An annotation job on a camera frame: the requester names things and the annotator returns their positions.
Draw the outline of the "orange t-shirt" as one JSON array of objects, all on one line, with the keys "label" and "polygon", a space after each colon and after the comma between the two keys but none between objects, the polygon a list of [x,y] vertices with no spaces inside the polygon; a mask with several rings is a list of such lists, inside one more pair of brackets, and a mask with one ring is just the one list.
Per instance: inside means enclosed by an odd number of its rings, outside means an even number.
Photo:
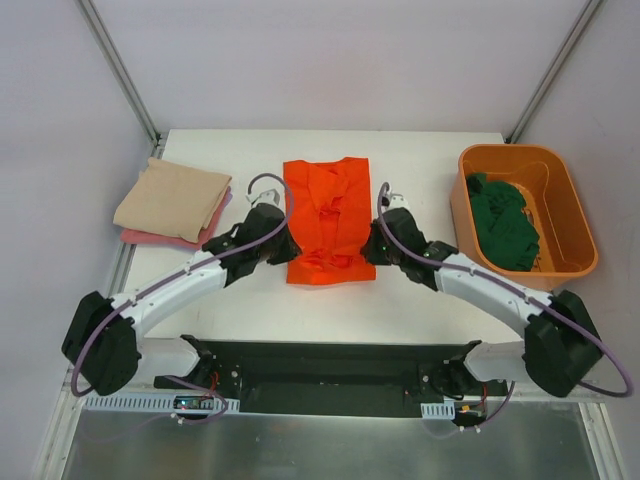
[{"label": "orange t-shirt", "polygon": [[361,254],[372,222],[369,160],[294,160],[283,164],[283,174],[292,191],[286,196],[288,227],[301,249],[288,264],[286,281],[327,286],[375,280],[376,268]]}]

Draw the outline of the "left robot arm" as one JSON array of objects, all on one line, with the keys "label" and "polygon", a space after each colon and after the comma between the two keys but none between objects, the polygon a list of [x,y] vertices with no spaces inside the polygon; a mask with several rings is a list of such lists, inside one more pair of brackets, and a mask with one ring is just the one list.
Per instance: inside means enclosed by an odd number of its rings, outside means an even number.
[{"label": "left robot arm", "polygon": [[251,275],[261,262],[288,263],[300,249],[277,206],[258,203],[245,220],[207,242],[184,264],[154,282],[110,298],[94,291],[79,302],[61,350],[72,363],[71,391],[111,395],[133,381],[213,388],[212,353],[194,336],[151,339],[148,332],[200,297]]}]

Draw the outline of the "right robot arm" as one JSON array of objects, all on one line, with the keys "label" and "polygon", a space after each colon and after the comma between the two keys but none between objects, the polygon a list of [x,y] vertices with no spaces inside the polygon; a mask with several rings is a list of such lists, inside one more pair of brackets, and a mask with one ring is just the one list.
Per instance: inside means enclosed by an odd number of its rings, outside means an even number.
[{"label": "right robot arm", "polygon": [[361,249],[375,266],[395,265],[406,277],[480,309],[518,335],[506,343],[471,341],[437,378],[446,394],[473,394],[484,383],[533,383],[567,397],[601,359],[595,326],[579,296],[524,287],[478,265],[457,248],[428,241],[406,208],[384,212]]}]

